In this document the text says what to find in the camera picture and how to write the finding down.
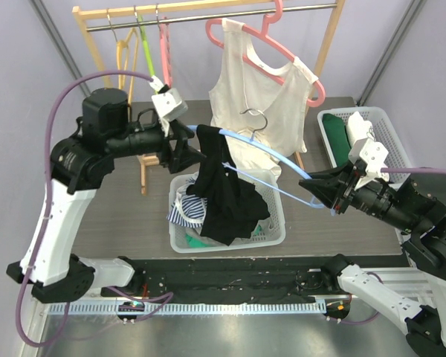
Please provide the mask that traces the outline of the light blue hanger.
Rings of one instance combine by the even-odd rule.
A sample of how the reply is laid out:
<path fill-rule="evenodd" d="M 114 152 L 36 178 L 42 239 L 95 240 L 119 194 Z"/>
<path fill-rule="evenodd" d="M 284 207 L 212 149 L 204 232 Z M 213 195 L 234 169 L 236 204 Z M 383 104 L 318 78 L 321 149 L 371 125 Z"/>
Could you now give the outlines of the light blue hanger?
<path fill-rule="evenodd" d="M 289 160 L 288 158 L 286 158 L 285 156 L 283 156 L 280 153 L 276 152 L 275 150 L 271 149 L 270 147 L 267 147 L 267 146 L 261 144 L 260 142 L 255 141 L 254 138 L 253 138 L 253 135 L 250 138 L 248 138 L 248 137 L 245 137 L 243 135 L 237 134 L 235 132 L 231 132 L 231 131 L 226 130 L 226 129 L 220 129 L 219 130 L 219 134 L 223 135 L 223 136 L 226 136 L 226 137 L 229 137 L 229 138 L 236 139 L 236 140 L 238 140 L 238 141 L 240 141 L 242 143 L 249 144 L 252 147 L 256 147 L 257 149 L 259 149 L 259 150 L 261 150 L 263 152 L 266 152 L 270 156 L 279 159 L 282 163 L 284 163 L 289 168 L 291 168 L 295 173 L 297 173 L 302 179 L 310 179 L 311 178 L 311 176 L 304 169 L 302 169 L 301 167 L 297 166 L 293 161 Z M 268 183 L 266 183 L 266 182 L 256 178 L 255 176 L 251 176 L 250 174 L 248 174 L 248 173 L 246 173 L 246 172 L 244 172 L 244 171 L 242 171 L 240 169 L 236 169 L 235 167 L 232 167 L 229 164 L 224 163 L 224 166 L 226 168 L 229 168 L 229 169 L 237 172 L 237 173 L 241 173 L 242 175 L 247 176 L 248 178 L 253 179 L 254 181 L 256 181 L 256 182 L 258 182 L 260 184 L 263 184 L 266 187 L 269 187 L 272 190 L 275 190 L 276 192 L 281 193 L 284 196 L 289 197 L 290 199 L 293 199 L 293 200 L 295 200 L 297 202 L 300 202 L 300 203 L 302 203 L 304 205 L 307 205 L 310 208 L 319 209 L 319 210 L 326 208 L 326 206 L 324 204 L 316 203 L 315 202 L 316 198 L 314 196 L 312 196 L 310 202 L 307 202 L 307 201 L 305 201 L 305 200 L 303 200 L 301 198 L 298 198 L 298 197 L 296 197 L 296 196 L 294 196 L 294 195 L 292 195 L 292 194 L 290 194 L 290 193 L 288 193 L 288 192 L 286 192 L 284 190 L 281 190 L 280 188 L 278 188 L 278 187 L 276 187 L 274 185 L 270 185 L 270 184 L 268 184 Z"/>

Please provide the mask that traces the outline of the blue striped tank top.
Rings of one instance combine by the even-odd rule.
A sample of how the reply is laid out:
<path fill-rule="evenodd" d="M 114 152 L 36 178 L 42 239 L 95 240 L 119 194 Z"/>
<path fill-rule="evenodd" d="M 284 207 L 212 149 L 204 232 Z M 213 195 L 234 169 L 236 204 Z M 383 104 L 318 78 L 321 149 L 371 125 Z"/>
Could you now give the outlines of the blue striped tank top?
<path fill-rule="evenodd" d="M 207 199 L 187 193 L 187 189 L 195 182 L 196 177 L 192 176 L 175 191 L 175 199 L 167 214 L 167 220 L 170 223 L 185 228 L 203 226 L 207 214 Z"/>

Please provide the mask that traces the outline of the black tank top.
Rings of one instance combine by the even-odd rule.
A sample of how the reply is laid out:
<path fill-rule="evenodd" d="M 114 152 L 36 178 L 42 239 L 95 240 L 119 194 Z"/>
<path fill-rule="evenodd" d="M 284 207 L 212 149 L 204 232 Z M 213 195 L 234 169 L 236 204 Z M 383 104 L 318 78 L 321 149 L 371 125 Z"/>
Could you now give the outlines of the black tank top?
<path fill-rule="evenodd" d="M 200 235 L 224 245 L 249 239 L 258 223 L 270 217 L 255 185 L 238 177 L 225 136 L 214 126 L 199 125 L 196 134 L 205 160 L 187 193 L 207 200 Z"/>

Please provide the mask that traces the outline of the white tank top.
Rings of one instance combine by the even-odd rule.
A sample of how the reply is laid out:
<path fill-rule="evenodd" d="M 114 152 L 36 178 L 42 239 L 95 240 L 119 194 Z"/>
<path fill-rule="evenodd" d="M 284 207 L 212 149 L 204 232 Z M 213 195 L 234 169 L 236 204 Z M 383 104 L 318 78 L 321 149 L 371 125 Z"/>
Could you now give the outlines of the white tank top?
<path fill-rule="evenodd" d="M 223 19 L 219 80 L 209 92 L 211 125 L 230 130 L 288 157 L 306 152 L 308 96 L 318 78 L 299 59 L 280 68 L 265 64 L 241 22 Z"/>

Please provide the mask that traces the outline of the green tank top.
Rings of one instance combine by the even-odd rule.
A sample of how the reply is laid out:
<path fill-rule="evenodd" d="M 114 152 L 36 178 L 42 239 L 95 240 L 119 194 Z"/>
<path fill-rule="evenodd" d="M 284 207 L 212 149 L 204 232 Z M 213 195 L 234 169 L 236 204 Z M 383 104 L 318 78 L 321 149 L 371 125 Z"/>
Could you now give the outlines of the green tank top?
<path fill-rule="evenodd" d="M 257 225 L 254 231 L 251 234 L 252 237 L 256 237 L 259 233 L 261 233 L 262 227 Z M 216 246 L 229 246 L 224 243 L 218 242 L 214 239 L 208 237 L 202 237 L 199 233 L 201 232 L 201 228 L 185 228 L 185 237 L 187 240 L 187 244 L 190 248 L 206 248 L 206 247 L 216 247 Z M 240 245 L 246 242 L 249 242 L 250 239 L 245 238 L 235 238 L 232 241 L 231 245 Z"/>

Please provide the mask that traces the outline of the yellow plastic hanger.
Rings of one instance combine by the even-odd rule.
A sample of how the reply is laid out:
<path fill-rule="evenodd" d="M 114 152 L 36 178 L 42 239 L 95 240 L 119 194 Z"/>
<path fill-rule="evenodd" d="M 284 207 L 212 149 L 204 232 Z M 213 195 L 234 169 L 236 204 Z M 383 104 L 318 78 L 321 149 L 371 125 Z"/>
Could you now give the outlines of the yellow plastic hanger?
<path fill-rule="evenodd" d="M 109 12 L 106 11 L 106 16 L 116 40 L 116 65 L 119 71 L 135 71 L 138 59 L 139 39 L 135 28 L 131 28 L 124 39 L 118 39 L 115 29 L 111 23 Z M 127 76 L 125 74 L 118 74 L 118 88 L 120 90 L 128 89 L 129 102 L 132 102 L 135 78 L 130 77 L 129 84 L 126 85 Z"/>

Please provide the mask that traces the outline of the pink hanger with striped top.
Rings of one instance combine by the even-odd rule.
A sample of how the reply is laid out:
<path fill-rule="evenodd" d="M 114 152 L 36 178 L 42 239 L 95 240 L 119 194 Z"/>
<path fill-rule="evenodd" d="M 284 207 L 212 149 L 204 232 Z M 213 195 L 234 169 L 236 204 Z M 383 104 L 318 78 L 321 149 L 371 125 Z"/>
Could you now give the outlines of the pink hanger with striped top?
<path fill-rule="evenodd" d="M 157 26 L 159 29 L 159 44 L 161 52 L 161 66 L 163 72 L 164 82 L 172 87 L 172 65 L 170 56 L 170 37 L 169 37 L 169 25 L 163 23 L 159 17 L 158 4 L 155 5 L 155 16 Z"/>

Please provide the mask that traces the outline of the lime green hanger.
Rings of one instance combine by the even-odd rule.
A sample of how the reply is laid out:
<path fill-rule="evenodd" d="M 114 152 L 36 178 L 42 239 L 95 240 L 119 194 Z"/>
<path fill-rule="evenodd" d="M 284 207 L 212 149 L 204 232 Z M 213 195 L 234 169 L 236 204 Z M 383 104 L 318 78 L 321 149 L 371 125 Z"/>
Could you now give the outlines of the lime green hanger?
<path fill-rule="evenodd" d="M 135 16 L 136 23 L 138 25 L 138 29 L 140 32 L 140 38 L 141 38 L 141 42 L 142 42 L 143 52 L 144 52 L 144 56 L 146 59 L 149 76 L 154 77 L 155 76 L 155 68 L 154 68 L 153 61 L 152 61 L 152 54 L 151 54 L 151 51 L 149 48 L 149 42 L 148 42 L 148 38 L 146 35 L 146 30 L 143 25 L 143 17 L 141 15 L 138 15 L 136 7 L 134 7 L 134 16 Z"/>

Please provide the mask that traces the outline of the pink hanger with white top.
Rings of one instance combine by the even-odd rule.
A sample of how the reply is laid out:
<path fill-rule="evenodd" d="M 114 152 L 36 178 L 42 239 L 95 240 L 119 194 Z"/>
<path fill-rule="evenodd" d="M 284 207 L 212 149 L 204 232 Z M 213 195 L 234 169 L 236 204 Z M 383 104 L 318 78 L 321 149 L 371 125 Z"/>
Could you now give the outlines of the pink hanger with white top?
<path fill-rule="evenodd" d="M 295 56 L 283 45 L 281 45 L 278 41 L 274 40 L 268 35 L 268 29 L 269 25 L 278 22 L 283 14 L 283 4 L 281 0 L 274 1 L 275 4 L 275 12 L 274 14 L 265 14 L 262 20 L 262 28 L 261 30 L 256 30 L 255 28 L 252 28 L 251 26 L 248 26 L 246 24 L 243 24 L 241 26 L 241 30 L 245 33 L 248 33 L 252 35 L 253 37 L 256 37 L 257 39 L 263 41 L 267 45 L 270 45 L 273 49 L 277 50 L 279 53 L 281 53 L 287 60 L 290 60 L 291 62 L 295 61 Z M 208 39 L 214 44 L 219 46 L 220 48 L 224 48 L 224 43 L 217 40 L 216 37 L 212 34 L 212 26 L 213 25 L 223 25 L 224 19 L 210 19 L 207 20 L 205 24 L 205 30 Z M 257 65 L 253 60 L 249 58 L 247 54 L 244 54 L 242 56 L 242 59 L 247 64 L 251 65 L 255 69 L 257 69 L 259 72 L 265 74 L 268 78 L 271 78 L 274 82 L 282 85 L 284 83 L 283 78 L 281 76 L 277 76 L 275 74 L 271 74 L 268 70 L 265 70 L 260 65 Z M 323 104 L 323 102 L 326 99 L 326 91 L 322 85 L 322 83 L 319 80 L 314 81 L 312 86 L 317 90 L 318 97 L 316 100 L 307 100 L 307 106 L 308 107 L 318 107 Z"/>

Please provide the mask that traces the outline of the grey tank top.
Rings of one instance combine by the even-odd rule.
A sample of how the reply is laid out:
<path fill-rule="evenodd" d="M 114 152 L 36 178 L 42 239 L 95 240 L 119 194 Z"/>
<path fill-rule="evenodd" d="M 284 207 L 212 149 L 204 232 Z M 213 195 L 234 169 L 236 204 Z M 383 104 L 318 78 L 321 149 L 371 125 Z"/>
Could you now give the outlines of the grey tank top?
<path fill-rule="evenodd" d="M 265 234 L 271 233 L 274 230 L 274 222 L 271 218 L 258 221 L 258 225 L 260 225 L 262 227 L 261 233 L 256 235 L 256 237 L 250 238 L 249 242 L 246 242 L 246 243 L 243 243 L 240 245 L 250 244 L 250 243 L 255 243 L 255 242 L 264 242 L 265 238 L 263 236 Z"/>

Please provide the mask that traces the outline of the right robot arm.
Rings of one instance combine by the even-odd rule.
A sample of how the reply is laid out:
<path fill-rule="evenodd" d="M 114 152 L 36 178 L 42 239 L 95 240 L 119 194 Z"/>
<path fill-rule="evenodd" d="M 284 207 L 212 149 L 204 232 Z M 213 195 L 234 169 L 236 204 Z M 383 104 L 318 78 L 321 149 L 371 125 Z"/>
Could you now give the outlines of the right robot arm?
<path fill-rule="evenodd" d="M 382 169 L 406 175 L 395 190 L 381 178 L 364 184 L 365 168 L 346 163 L 309 173 L 299 184 L 336 214 L 352 207 L 406 235 L 401 248 L 424 275 L 436 305 L 408 301 L 342 254 L 322 266 L 321 285 L 370 305 L 400 329 L 418 356 L 446 356 L 446 169 Z"/>

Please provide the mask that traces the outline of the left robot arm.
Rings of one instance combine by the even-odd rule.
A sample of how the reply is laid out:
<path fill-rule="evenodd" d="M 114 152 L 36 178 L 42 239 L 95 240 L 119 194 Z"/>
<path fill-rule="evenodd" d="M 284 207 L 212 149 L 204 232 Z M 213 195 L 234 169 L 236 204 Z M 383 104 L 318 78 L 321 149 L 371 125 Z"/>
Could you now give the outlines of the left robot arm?
<path fill-rule="evenodd" d="M 152 96 L 148 124 L 131 119 L 125 91 L 98 89 L 84 99 L 77 131 L 56 143 L 49 153 L 51 193 L 43 204 L 46 228 L 38 227 L 29 251 L 8 265 L 7 275 L 30 284 L 42 303 L 71 303 L 91 289 L 118 287 L 126 296 L 138 295 L 143 268 L 128 257 L 89 259 L 72 254 L 78 228 L 103 179 L 118 158 L 156 154 L 160 165 L 179 173 L 205 156 L 189 144 L 194 133 L 178 120 L 187 104 L 177 89 L 165 86 Z"/>

